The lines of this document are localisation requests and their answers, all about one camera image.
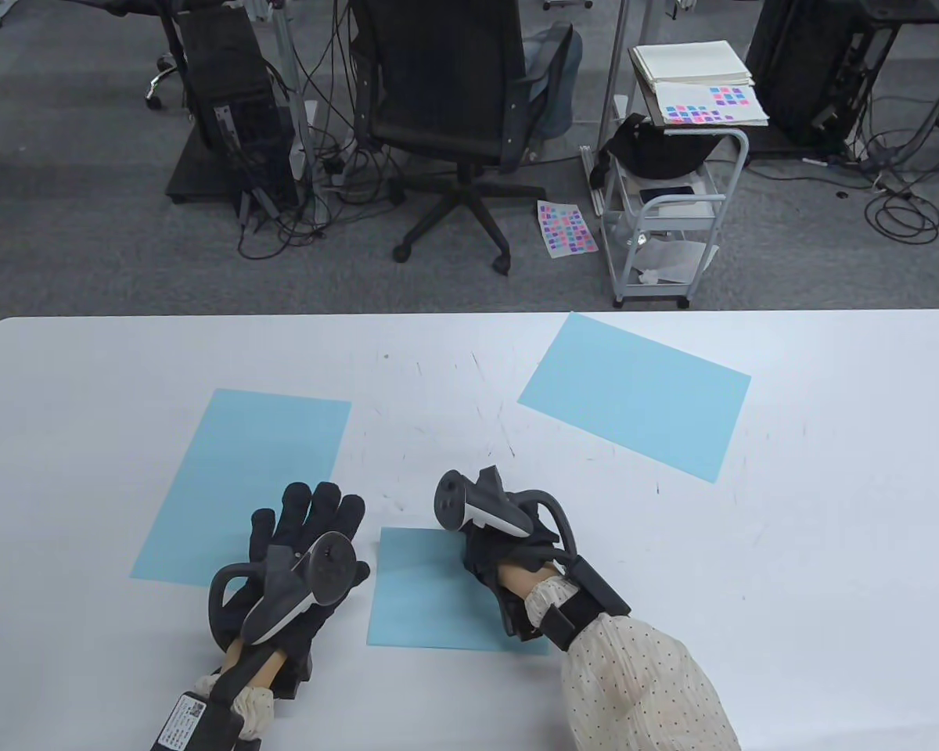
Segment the light blue paper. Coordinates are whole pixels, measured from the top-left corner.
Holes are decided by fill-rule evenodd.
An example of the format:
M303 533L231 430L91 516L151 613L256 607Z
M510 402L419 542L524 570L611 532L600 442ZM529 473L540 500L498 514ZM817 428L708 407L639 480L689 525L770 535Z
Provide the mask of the light blue paper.
M385 526L369 644L547 654L505 634L494 595L462 568L462 535Z
M246 561L250 515L281 509L288 483L329 480L347 401L217 390L132 569L135 579L207 587Z
M519 403L715 483L751 376L571 314Z

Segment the chair wheel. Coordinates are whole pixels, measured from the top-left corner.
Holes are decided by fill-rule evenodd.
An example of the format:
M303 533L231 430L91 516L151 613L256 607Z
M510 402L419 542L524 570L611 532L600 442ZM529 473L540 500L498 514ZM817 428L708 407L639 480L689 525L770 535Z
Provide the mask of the chair wheel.
M406 264L410 258L410 246L407 243L398 244L394 248L394 261L398 264Z
M498 255L491 264L491 268L501 276L507 276L512 271L512 257L510 255Z
M406 201L406 193L404 189L392 180L388 180L387 182L387 195L388 198L390 198L390 203L394 204L395 207L398 207L399 204L402 204L404 201Z

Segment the black mesh chair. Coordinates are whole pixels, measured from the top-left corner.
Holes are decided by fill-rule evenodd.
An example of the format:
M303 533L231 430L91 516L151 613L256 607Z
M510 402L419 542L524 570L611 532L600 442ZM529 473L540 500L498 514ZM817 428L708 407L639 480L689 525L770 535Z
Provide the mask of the black mesh chair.
M113 16L126 16L132 13L138 16L160 16L161 18L164 17L162 14L167 12L176 13L181 6L179 0L66 0L66 2L100 8ZM180 70L172 51L160 55L157 58L156 67L157 74L146 87L143 101L151 110L162 110L163 103L157 94L157 89L164 79L180 73Z
M501 255L495 271L512 265L508 239L484 197L545 199L541 187L476 181L484 167L519 166L545 105L559 89L574 30L558 24L529 70L517 0L352 0L358 33L351 57L358 75L355 137L360 146L395 146L455 162L455 182L427 176L390 180L394 203L405 190L441 194L441 201L394 248L410 246L460 204L476 216ZM547 82L538 96L538 83Z

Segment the phone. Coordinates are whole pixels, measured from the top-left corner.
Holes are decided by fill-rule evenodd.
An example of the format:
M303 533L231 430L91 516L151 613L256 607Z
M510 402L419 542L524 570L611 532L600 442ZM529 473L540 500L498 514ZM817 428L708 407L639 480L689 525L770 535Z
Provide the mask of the phone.
M658 196L694 196L695 190L691 185L676 185L669 189L643 189L640 191L640 200L643 203L649 203Z

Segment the white table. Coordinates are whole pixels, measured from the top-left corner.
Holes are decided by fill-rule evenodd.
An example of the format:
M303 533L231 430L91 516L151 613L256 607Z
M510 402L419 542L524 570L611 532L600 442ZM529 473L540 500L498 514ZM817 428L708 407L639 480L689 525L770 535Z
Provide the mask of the white table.
M216 387L354 403L334 480L373 578L381 526L435 526L441 474L497 462L745 748L939 750L939 311L595 318L753 376L715 485L516 404L562 314L1 322L0 751L147 751L216 666L205 591L129 579ZM556 655L366 647L373 584L267 751L573 747Z

